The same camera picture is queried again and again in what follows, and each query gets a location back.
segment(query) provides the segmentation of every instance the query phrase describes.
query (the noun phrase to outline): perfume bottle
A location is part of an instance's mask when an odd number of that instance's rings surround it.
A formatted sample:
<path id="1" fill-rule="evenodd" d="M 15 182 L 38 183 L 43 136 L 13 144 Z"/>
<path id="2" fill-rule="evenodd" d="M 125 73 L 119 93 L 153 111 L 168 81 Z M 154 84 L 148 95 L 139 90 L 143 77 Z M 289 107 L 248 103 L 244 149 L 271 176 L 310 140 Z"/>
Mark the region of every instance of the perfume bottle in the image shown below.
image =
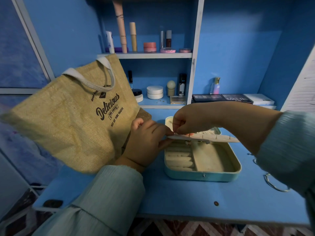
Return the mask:
<path id="1" fill-rule="evenodd" d="M 215 82 L 214 82 L 213 88 L 212 88 L 213 94 L 219 94 L 219 91 L 220 91 L 219 81 L 220 81 L 220 77 L 215 77 Z"/>

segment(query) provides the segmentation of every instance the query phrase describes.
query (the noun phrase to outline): concealer tube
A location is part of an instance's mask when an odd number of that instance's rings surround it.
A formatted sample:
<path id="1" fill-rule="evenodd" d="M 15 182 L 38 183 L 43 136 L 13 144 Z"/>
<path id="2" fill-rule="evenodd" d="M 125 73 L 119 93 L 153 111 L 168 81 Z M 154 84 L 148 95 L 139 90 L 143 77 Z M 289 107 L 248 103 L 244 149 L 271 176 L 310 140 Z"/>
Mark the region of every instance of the concealer tube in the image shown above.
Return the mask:
<path id="1" fill-rule="evenodd" d="M 137 52 L 136 23 L 135 22 L 129 22 L 129 27 L 130 27 L 132 51 Z"/>
<path id="2" fill-rule="evenodd" d="M 114 0 L 113 1 L 115 14 L 117 18 L 117 24 L 120 34 L 120 43 L 123 53 L 127 53 L 127 40 L 126 40 L 126 31 L 125 31 L 125 24 L 124 24 L 124 14 L 123 14 L 123 4 L 120 1 Z"/>

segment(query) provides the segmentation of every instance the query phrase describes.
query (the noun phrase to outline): pink cosmetic jar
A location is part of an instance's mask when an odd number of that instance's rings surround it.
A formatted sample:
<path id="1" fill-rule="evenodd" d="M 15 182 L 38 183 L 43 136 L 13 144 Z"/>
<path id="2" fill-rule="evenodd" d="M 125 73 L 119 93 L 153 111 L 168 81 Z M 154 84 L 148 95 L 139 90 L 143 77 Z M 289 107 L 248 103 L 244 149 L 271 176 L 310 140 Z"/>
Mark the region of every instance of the pink cosmetic jar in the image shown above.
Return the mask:
<path id="1" fill-rule="evenodd" d="M 157 44 L 155 42 L 144 42 L 143 43 L 143 52 L 144 53 L 156 53 Z"/>

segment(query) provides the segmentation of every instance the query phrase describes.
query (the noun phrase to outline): white bag handle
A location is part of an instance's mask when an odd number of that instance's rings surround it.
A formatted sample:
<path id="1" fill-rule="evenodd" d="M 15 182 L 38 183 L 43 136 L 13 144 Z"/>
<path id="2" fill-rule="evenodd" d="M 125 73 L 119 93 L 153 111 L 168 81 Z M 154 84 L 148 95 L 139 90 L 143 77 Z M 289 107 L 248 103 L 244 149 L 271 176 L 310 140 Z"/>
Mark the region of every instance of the white bag handle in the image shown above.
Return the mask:
<path id="1" fill-rule="evenodd" d="M 93 84 L 92 82 L 88 81 L 85 77 L 83 77 L 83 75 L 81 75 L 74 68 L 69 68 L 66 71 L 64 71 L 62 74 L 63 75 L 70 75 L 70 76 L 76 78 L 81 83 L 83 83 L 84 85 L 86 85 L 87 87 L 89 87 L 91 89 L 95 89 L 95 90 L 98 90 L 101 92 L 111 91 L 115 87 L 115 83 L 116 83 L 114 71 L 112 70 L 111 64 L 109 63 L 109 61 L 106 57 L 98 58 L 97 61 L 100 62 L 102 65 L 104 65 L 108 69 L 109 75 L 111 76 L 111 80 L 112 80 L 112 84 L 110 87 L 102 87 L 102 86 L 98 86 L 98 85 Z"/>

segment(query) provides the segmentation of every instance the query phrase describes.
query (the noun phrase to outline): hand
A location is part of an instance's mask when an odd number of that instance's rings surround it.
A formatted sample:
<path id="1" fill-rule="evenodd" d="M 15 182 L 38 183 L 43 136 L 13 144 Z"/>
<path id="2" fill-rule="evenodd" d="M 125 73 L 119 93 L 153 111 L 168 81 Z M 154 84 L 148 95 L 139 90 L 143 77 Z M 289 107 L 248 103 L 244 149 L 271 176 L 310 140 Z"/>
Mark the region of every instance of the hand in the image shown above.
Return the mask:
<path id="1" fill-rule="evenodd" d="M 174 133 L 163 124 L 153 120 L 144 123 L 142 118 L 137 118 L 131 123 L 130 138 L 121 157 L 131 160 L 144 170 L 155 160 L 159 152 L 173 141 L 168 138 L 162 140 L 165 135 L 170 136 Z"/>
<path id="2" fill-rule="evenodd" d="M 216 103 L 192 103 L 179 109 L 173 118 L 173 131 L 188 134 L 219 127 L 215 116 Z"/>

